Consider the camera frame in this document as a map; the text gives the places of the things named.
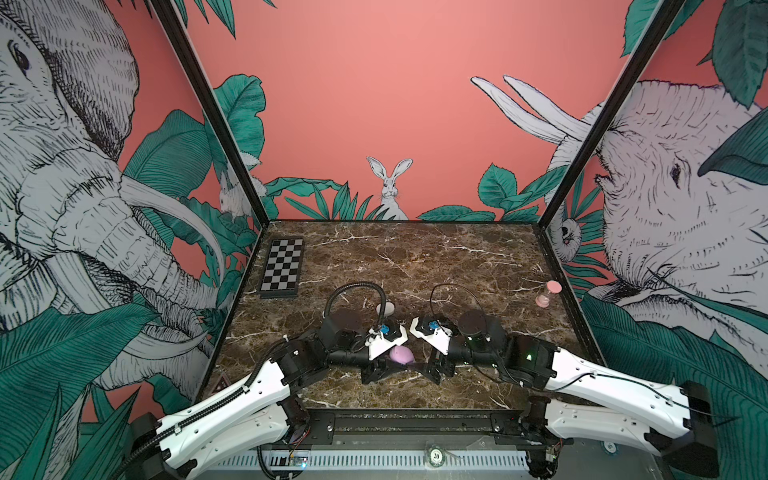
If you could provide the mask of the pink earbud charging case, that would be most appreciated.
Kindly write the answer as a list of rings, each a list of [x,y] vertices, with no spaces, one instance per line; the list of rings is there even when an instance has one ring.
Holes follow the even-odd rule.
[[[389,357],[392,361],[401,365],[410,365],[415,362],[413,352],[406,346],[394,346],[389,351]]]

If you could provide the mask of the white earbud charging case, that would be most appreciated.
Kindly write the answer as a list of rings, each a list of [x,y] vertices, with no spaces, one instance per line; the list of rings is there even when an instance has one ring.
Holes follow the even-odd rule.
[[[387,301],[385,304],[379,304],[376,306],[377,313],[383,313],[384,317],[389,317],[394,314],[395,306],[392,302]]]

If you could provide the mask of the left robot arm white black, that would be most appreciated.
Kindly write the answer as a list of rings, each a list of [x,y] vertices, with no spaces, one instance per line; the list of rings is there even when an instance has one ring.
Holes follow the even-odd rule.
[[[318,328],[270,345],[247,377],[162,420],[143,418],[111,478],[196,479],[247,449],[299,441],[310,433],[311,420],[297,395],[331,366],[357,366],[363,382],[402,370],[388,353],[407,341],[405,326],[384,309],[369,329],[356,312],[334,311],[347,289],[332,292]]]

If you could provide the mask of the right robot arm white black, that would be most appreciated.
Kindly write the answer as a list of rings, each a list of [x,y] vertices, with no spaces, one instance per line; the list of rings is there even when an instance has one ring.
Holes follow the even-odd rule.
[[[573,437],[643,449],[690,475],[720,474],[711,396],[702,384],[661,384],[614,371],[549,341],[513,335],[480,310],[457,323],[422,316],[409,331],[432,346],[438,376],[458,364],[490,367],[502,383],[538,390],[520,419],[535,442]]]

